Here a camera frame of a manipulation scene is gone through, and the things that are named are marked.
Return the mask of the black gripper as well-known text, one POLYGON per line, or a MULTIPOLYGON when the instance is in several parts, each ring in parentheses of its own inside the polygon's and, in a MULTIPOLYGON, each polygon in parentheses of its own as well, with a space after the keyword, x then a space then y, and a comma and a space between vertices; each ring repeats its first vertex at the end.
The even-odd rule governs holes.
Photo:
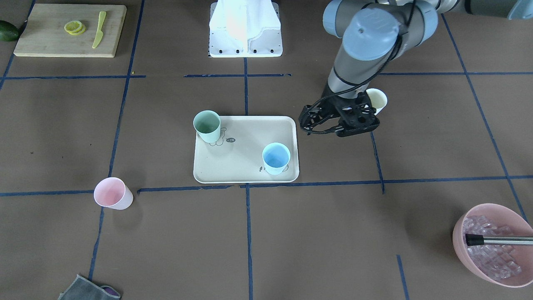
POLYGON ((320 105, 305 105, 299 114, 299 127, 302 130, 314 130, 329 120, 329 115, 339 118, 340 125, 367 125, 367 105, 364 94, 355 91, 354 95, 333 95, 329 86, 322 91, 324 100, 320 105))

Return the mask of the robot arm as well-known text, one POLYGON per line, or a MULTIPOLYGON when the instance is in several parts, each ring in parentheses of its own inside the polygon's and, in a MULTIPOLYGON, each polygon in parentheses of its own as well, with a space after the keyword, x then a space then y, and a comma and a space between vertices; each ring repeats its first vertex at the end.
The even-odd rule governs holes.
POLYGON ((531 0, 333 0, 322 16, 326 32, 341 46, 322 96, 299 116, 308 134, 348 137, 379 127, 368 84, 394 59, 429 39, 438 15, 461 12, 527 20, 531 0))

